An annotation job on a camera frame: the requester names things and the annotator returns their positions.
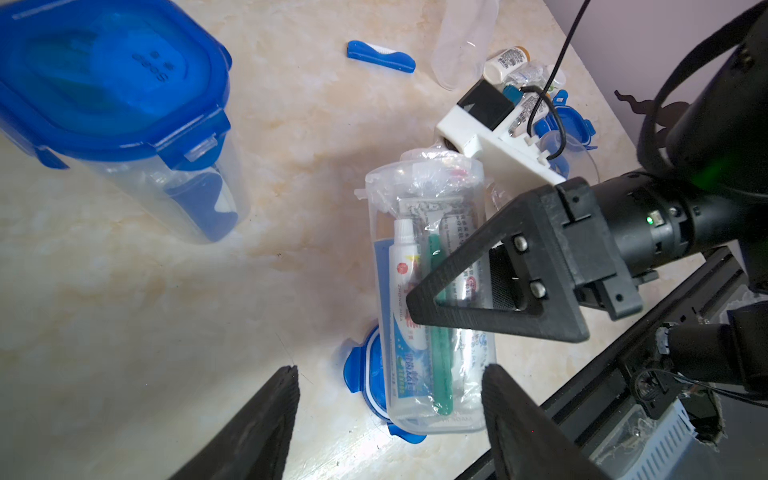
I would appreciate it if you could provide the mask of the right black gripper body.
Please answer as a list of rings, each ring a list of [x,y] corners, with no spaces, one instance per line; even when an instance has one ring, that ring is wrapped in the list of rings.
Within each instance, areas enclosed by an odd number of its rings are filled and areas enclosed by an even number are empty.
[[[554,226],[577,303],[613,320],[641,312],[642,298],[592,188],[578,177],[556,185],[555,191],[561,212]]]

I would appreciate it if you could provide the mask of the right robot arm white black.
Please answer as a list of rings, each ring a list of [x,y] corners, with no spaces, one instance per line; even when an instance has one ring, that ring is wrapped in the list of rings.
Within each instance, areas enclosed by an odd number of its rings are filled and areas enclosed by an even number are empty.
[[[650,104],[640,169],[514,197],[408,295],[420,325],[579,343],[656,268],[734,241],[767,289],[767,5],[698,44]]]

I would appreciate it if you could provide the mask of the clear plastic toiletry bag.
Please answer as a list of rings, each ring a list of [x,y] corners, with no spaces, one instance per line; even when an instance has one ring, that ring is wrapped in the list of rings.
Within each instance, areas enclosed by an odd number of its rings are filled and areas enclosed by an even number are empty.
[[[394,222],[409,219],[424,240],[450,217],[476,230],[486,220],[482,163],[451,150],[414,149],[365,176],[357,193],[368,203],[371,238],[394,236]]]

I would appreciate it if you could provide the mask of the detached blue container lid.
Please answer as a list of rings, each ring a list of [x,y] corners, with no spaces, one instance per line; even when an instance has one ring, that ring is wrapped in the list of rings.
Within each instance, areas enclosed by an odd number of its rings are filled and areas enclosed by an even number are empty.
[[[566,144],[563,151],[549,161],[550,169],[565,179],[582,177],[590,184],[596,184],[599,182],[599,174],[590,155],[590,151],[596,149],[592,144],[596,130],[590,120],[567,105],[567,100],[566,90],[560,90],[552,99],[555,112],[565,127]],[[539,137],[537,146],[540,150],[546,150],[550,154],[558,151],[562,136],[553,114],[549,113],[536,122],[534,132]]]

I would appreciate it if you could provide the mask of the blue lid toiletry container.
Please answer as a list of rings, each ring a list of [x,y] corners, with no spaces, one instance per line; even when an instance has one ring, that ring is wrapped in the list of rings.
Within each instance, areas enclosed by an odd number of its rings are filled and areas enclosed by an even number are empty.
[[[1,8],[1,129],[42,165],[80,164],[195,243],[248,213],[228,140],[232,58],[171,1]]]
[[[481,76],[499,13],[497,0],[449,0],[430,66],[448,91],[465,89]]]
[[[440,228],[441,246],[446,258],[455,252],[476,230],[470,231],[456,217],[450,217]],[[420,246],[421,280],[430,272],[428,236],[416,241]],[[448,328],[452,331],[452,388],[453,412],[448,416],[439,415],[433,405],[433,380],[431,365],[430,393],[425,397],[397,399],[394,395],[394,367],[392,360],[392,318],[390,312],[390,239],[374,241],[372,239],[374,262],[377,275],[377,287],[380,301],[379,332],[385,374],[387,412],[391,421],[401,429],[416,435],[472,433],[485,427],[481,400],[481,383],[485,368],[496,359],[494,336],[481,331]],[[425,326],[429,338],[431,358],[430,328]]]

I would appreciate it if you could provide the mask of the green toothbrush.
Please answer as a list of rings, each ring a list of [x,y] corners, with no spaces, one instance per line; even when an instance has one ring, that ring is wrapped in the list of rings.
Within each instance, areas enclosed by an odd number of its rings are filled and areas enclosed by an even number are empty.
[[[445,252],[441,246],[438,233],[428,235],[429,267],[430,272],[436,269],[444,260]],[[433,380],[433,405],[441,416],[448,416],[453,412],[453,388],[452,388],[452,331],[443,327],[430,328],[431,341],[431,365]]]

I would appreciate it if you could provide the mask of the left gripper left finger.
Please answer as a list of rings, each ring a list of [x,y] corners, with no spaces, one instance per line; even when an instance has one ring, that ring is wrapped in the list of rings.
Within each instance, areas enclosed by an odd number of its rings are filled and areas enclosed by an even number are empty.
[[[278,369],[174,479],[280,479],[300,400],[299,371]]]

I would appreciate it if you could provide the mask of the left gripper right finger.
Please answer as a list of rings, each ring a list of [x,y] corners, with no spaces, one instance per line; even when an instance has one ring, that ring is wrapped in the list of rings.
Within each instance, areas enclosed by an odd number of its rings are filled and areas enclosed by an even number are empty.
[[[499,479],[605,479],[532,398],[497,364],[482,377],[482,405]]]

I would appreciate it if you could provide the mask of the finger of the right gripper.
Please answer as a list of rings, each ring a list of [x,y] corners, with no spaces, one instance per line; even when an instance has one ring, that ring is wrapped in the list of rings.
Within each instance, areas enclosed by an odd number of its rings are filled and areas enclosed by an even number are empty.
[[[569,221],[561,193],[546,185],[498,211],[407,295],[412,320],[560,342],[588,340],[558,238]],[[489,265],[490,281],[480,290],[490,299],[477,306],[439,300],[439,293],[481,260]]]

